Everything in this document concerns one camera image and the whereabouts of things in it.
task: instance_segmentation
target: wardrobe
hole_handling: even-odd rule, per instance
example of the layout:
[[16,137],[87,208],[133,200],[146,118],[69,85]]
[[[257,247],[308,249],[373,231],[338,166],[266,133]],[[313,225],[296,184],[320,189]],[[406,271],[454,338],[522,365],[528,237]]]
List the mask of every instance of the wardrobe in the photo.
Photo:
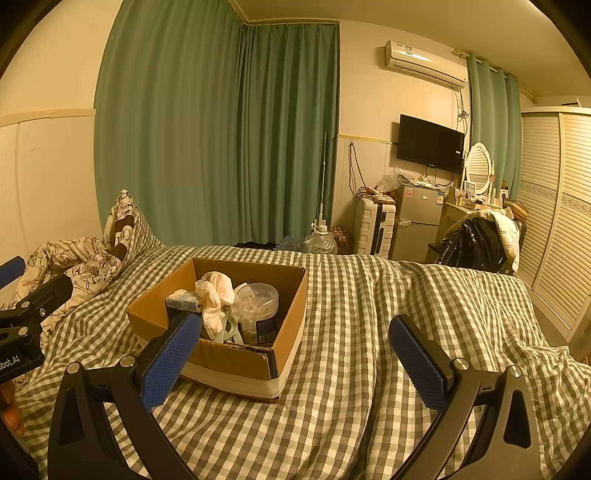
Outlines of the wardrobe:
[[517,276],[570,340],[591,302],[591,109],[528,108],[522,124],[529,217]]

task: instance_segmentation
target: gingham bedsheet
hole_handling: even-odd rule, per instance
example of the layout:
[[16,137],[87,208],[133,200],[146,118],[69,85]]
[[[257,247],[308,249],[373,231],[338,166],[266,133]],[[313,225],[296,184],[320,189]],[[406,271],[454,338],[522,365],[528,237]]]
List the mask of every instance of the gingham bedsheet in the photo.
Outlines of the gingham bedsheet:
[[[398,313],[408,313],[451,357],[478,368],[517,364],[525,371],[544,478],[565,461],[591,420],[591,369],[569,357],[566,347],[548,346],[516,278],[357,255],[158,247],[62,321],[45,363],[18,392],[24,439],[42,475],[67,364],[106,367],[139,351],[127,305],[196,256],[300,265],[310,272],[304,336],[278,404],[179,380],[154,410],[200,479],[390,479],[434,419],[390,350],[388,325]],[[115,407],[107,406],[107,413],[128,464],[146,474]],[[479,413],[445,473],[459,466]]]

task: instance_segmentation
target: floral blanket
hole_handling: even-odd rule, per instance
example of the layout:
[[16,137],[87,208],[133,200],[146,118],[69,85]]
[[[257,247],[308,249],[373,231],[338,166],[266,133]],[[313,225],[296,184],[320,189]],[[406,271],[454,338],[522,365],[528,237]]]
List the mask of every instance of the floral blanket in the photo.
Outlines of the floral blanket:
[[45,347],[65,316],[104,290],[137,256],[160,245],[131,195],[121,190],[107,218],[103,238],[83,236],[42,244],[30,256],[12,300],[0,310],[14,308],[58,274],[68,275],[73,285],[70,300],[41,322],[41,344]]

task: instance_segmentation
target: cardboard box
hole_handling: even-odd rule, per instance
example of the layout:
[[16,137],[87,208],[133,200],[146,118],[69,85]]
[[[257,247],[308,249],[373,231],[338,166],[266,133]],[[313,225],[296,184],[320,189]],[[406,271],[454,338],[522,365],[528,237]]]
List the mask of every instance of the cardboard box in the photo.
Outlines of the cardboard box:
[[268,283],[279,294],[282,322],[271,347],[214,343],[199,339],[182,376],[237,395],[276,401],[301,342],[306,317],[308,273],[301,267],[194,258],[172,272],[127,308],[131,327],[143,344],[160,336],[169,320],[165,299],[175,290],[192,291],[210,271],[222,272],[238,286]]

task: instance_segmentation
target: human hand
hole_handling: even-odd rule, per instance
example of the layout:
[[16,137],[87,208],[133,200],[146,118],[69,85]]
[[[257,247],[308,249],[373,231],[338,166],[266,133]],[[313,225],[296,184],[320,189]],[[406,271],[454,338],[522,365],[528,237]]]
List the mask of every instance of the human hand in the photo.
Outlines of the human hand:
[[22,423],[21,411],[17,401],[14,399],[14,383],[7,382],[0,385],[0,400],[7,406],[0,412],[0,417],[6,426],[22,437],[25,433],[25,426]]

